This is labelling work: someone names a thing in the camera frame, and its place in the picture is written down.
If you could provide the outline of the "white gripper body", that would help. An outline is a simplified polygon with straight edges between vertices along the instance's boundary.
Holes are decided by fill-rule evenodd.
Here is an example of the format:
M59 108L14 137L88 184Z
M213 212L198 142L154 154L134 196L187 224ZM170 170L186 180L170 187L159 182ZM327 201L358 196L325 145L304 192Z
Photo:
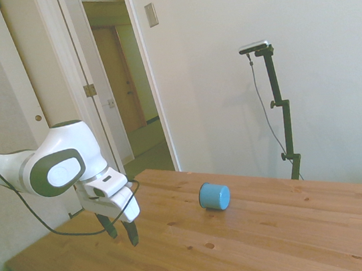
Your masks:
M97 197L89 199L87 193L80 188L76 190L76 194L81 202L81 206L90 212L100 214L110 218L117 218L124 222L133 222L140 214L140 208L132 190L124 186L119 192L111 198Z

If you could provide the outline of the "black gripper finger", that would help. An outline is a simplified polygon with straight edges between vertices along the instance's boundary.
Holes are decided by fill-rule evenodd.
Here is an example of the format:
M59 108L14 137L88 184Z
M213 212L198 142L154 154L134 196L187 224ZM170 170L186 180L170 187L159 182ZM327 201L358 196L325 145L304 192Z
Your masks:
M111 238L114 239L118 236L117 230L115 229L111 220L107 216L104 216L101 214L96 214L96 217L97 217L98 221L100 222L100 224L102 225L102 227L104 228L104 230L107 232L107 234Z
M138 237L138 230L136 227L136 223L134 221L132 222L125 222L122 221L122 225L126 229L126 233L128 234L128 238L133 246L137 246L139 243L139 237Z

